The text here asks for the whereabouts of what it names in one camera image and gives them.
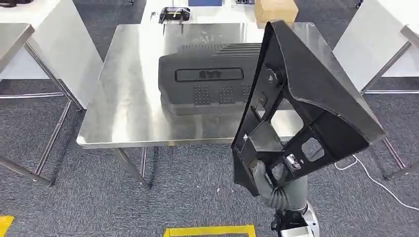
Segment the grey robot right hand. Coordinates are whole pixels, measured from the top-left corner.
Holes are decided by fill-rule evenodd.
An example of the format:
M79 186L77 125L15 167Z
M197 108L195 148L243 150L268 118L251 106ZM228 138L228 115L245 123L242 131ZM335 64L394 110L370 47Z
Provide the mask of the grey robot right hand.
M264 162L258 161L253 179L262 201L275 210L304 210L307 206L308 177L303 176L284 186L274 188L266 177Z

